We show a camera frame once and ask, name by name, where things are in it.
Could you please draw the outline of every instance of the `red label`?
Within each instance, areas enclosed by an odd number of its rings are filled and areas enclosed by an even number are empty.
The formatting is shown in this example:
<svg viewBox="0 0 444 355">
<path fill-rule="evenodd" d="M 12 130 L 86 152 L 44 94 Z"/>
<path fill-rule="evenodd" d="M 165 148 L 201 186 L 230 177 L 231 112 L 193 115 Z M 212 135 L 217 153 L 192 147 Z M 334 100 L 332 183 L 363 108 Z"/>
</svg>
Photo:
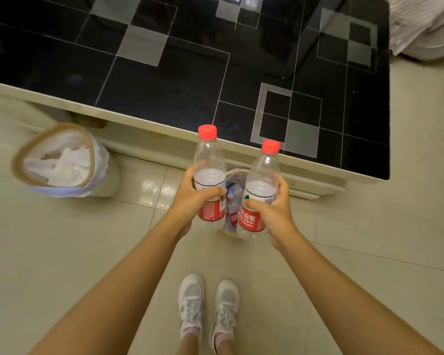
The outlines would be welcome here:
<svg viewBox="0 0 444 355">
<path fill-rule="evenodd" d="M 219 220 L 225 215 L 225 196 L 211 202 L 206 202 L 197 213 L 199 218 L 207 221 Z"/>
<path fill-rule="evenodd" d="M 248 231 L 262 231 L 265 229 L 260 213 L 251 211 L 244 206 L 240 210 L 239 224 Z"/>
</svg>

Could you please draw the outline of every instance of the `white sneaker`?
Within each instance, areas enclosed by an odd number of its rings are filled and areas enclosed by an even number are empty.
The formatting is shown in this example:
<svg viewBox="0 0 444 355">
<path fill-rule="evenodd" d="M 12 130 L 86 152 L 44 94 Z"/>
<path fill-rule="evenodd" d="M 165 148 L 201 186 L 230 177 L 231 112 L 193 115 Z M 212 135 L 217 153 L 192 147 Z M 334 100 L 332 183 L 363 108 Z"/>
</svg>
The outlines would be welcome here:
<svg viewBox="0 0 444 355">
<path fill-rule="evenodd" d="M 191 327 L 199 328 L 202 333 L 201 305 L 204 301 L 204 280 L 199 274 L 189 274 L 183 279 L 179 288 L 178 301 L 181 338 L 183 338 L 183 331 Z"/>
<path fill-rule="evenodd" d="M 215 353 L 217 353 L 214 343 L 216 334 L 228 333 L 233 338 L 239 304 L 240 294 L 237 285 L 231 280 L 222 280 L 215 295 L 214 325 L 209 338 L 209 344 Z"/>
</svg>

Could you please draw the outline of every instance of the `bottle label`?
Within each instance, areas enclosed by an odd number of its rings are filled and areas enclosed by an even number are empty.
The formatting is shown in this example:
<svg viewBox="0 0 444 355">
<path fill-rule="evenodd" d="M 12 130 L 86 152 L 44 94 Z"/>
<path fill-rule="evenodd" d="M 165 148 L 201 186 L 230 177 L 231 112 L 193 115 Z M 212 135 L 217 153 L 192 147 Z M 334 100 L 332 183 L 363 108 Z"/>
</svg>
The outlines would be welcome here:
<svg viewBox="0 0 444 355">
<path fill-rule="evenodd" d="M 243 200 L 245 199 L 256 199 L 257 201 L 264 202 L 266 204 L 271 204 L 275 199 L 275 195 L 270 195 L 268 197 L 260 197 L 259 195 L 250 193 L 250 191 L 245 189 L 243 193 Z M 239 224 L 240 226 L 242 226 L 243 229 L 252 232 L 258 232 L 265 229 L 265 224 L 261 220 L 260 213 L 250 208 L 247 208 L 244 205 L 242 205 L 242 208 L 240 209 Z"/>
<path fill-rule="evenodd" d="M 203 185 L 194 181 L 196 190 L 219 186 L 225 188 L 225 180 L 218 185 Z M 209 199 L 197 213 L 199 218 L 207 221 L 215 221 L 225 216 L 225 195 Z"/>
</svg>

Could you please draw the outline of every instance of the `hand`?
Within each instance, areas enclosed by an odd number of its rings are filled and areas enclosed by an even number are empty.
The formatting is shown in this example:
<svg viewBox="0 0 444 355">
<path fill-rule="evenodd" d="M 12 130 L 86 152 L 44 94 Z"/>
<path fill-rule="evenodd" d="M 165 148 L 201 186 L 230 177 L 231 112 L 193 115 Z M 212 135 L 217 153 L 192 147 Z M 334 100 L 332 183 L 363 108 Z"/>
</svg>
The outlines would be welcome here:
<svg viewBox="0 0 444 355">
<path fill-rule="evenodd" d="M 193 187 L 193 176 L 193 167 L 189 167 L 184 173 L 184 178 L 166 214 L 169 219 L 175 221 L 177 226 L 180 227 L 179 238 L 182 238 L 189 232 L 191 221 L 205 202 L 213 197 L 220 197 L 227 192 L 225 188 L 220 187 L 210 187 L 197 191 Z"/>
<path fill-rule="evenodd" d="M 276 249 L 280 250 L 290 236 L 299 233 L 291 215 L 289 185 L 283 177 L 280 176 L 277 196 L 273 203 L 266 204 L 255 199 L 248 199 L 243 204 L 260 213 L 270 233 L 271 244 Z"/>
</svg>

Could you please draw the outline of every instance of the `plastic bottle in trash can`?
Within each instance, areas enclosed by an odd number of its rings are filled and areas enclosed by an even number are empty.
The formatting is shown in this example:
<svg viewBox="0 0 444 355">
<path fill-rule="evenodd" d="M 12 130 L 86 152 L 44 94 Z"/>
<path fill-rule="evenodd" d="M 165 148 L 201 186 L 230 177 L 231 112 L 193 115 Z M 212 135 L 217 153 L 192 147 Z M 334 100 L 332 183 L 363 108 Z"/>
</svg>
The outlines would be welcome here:
<svg viewBox="0 0 444 355">
<path fill-rule="evenodd" d="M 275 199 L 279 181 L 277 154 L 280 143 L 266 140 L 261 146 L 261 156 L 252 164 L 247 175 L 243 199 L 253 198 L 271 204 Z M 265 229 L 260 213 L 242 205 L 237 224 L 237 233 L 243 240 L 252 240 Z"/>
<path fill-rule="evenodd" d="M 218 185 L 225 187 L 225 160 L 217 142 L 217 128 L 212 124 L 199 127 L 199 145 L 194 155 L 195 189 Z M 207 230 L 216 231 L 225 223 L 225 196 L 209 199 L 198 213 Z"/>
</svg>

